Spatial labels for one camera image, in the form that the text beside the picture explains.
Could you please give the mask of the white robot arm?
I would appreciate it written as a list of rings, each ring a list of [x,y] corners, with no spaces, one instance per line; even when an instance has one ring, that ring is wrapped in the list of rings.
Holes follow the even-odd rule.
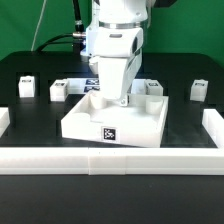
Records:
[[[142,64],[144,31],[151,9],[172,6],[177,0],[92,0],[92,20],[86,29],[81,55],[99,77],[102,96],[120,101]]]

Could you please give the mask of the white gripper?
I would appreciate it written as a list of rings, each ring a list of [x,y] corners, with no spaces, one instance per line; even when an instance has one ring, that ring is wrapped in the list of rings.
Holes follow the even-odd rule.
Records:
[[[99,77],[105,99],[121,100],[142,64],[143,29],[99,28],[89,66]],[[128,105],[128,96],[120,106]]]

